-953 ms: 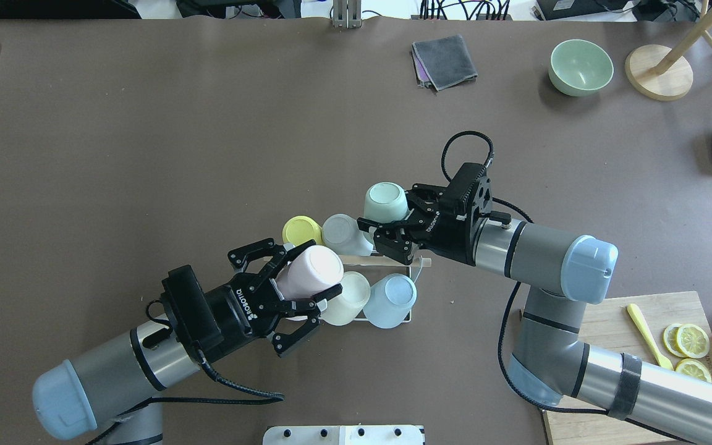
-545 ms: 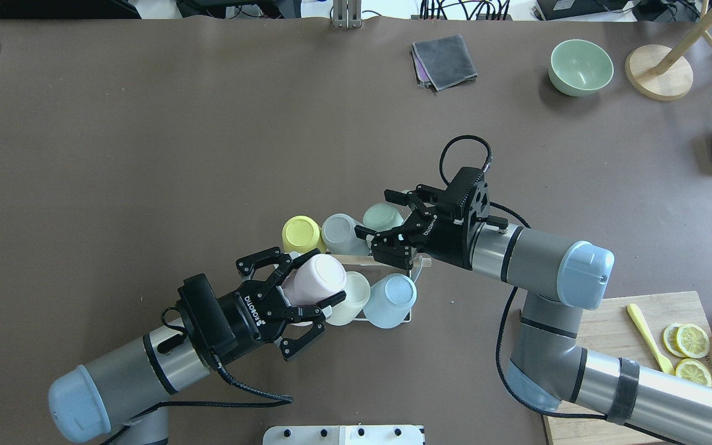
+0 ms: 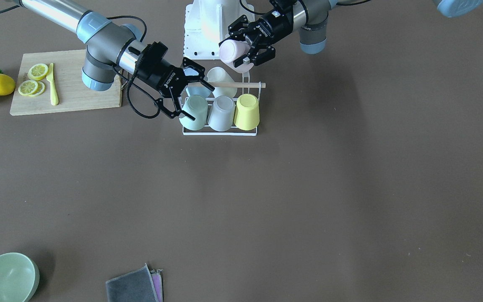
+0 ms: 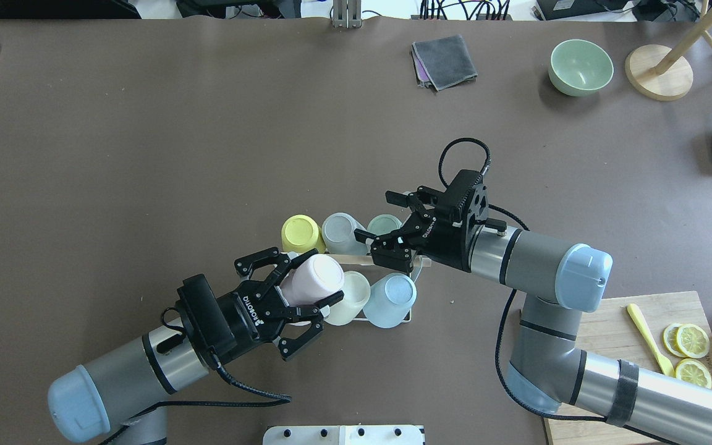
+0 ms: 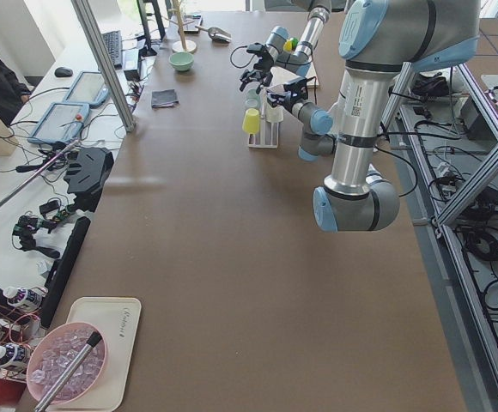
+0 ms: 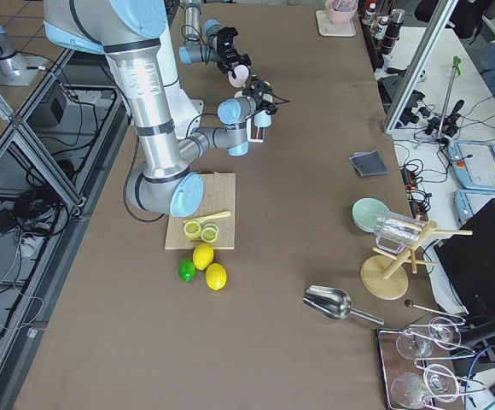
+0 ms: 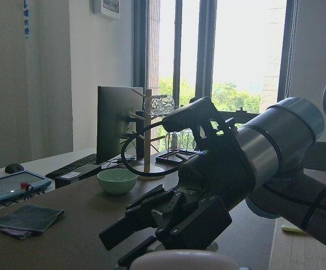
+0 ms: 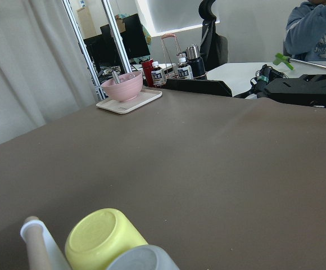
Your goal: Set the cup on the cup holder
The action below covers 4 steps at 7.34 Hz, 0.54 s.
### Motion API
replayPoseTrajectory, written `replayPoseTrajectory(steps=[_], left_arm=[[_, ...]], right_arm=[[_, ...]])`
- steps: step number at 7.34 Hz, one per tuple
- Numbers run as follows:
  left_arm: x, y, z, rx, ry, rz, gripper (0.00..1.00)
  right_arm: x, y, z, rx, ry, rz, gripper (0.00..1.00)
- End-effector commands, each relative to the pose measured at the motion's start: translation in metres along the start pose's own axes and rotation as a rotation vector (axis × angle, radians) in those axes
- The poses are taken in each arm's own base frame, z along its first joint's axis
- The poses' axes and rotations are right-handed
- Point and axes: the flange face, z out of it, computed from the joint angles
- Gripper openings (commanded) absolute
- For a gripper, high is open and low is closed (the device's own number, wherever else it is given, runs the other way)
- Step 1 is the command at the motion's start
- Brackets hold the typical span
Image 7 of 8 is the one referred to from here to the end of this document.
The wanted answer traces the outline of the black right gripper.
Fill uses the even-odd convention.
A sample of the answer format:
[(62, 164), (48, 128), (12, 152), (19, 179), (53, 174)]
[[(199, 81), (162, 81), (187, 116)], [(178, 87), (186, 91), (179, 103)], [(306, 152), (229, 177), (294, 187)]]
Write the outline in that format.
[(180, 167), (178, 176), (174, 188), (165, 190), (160, 184), (149, 190), (99, 234), (111, 250), (135, 232), (156, 229), (156, 236), (117, 261), (119, 267), (130, 267), (157, 239), (167, 250), (206, 249), (231, 224), (229, 211), (255, 186), (249, 162), (235, 154), (198, 154)]

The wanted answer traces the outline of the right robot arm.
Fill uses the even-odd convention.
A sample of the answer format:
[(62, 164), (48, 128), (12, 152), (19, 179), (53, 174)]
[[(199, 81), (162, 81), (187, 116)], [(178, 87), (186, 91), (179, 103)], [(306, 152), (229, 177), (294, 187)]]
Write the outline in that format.
[(118, 261), (163, 250), (205, 250), (231, 224), (229, 212), (241, 201), (257, 215), (283, 217), (326, 246), (326, 185), (303, 171), (307, 149), (324, 130), (323, 109), (289, 97), (239, 129), (209, 98), (183, 106), (161, 121), (168, 132), (190, 128), (199, 153), (178, 169), (178, 184), (157, 186), (135, 202), (99, 237), (107, 250), (137, 231), (155, 235)]

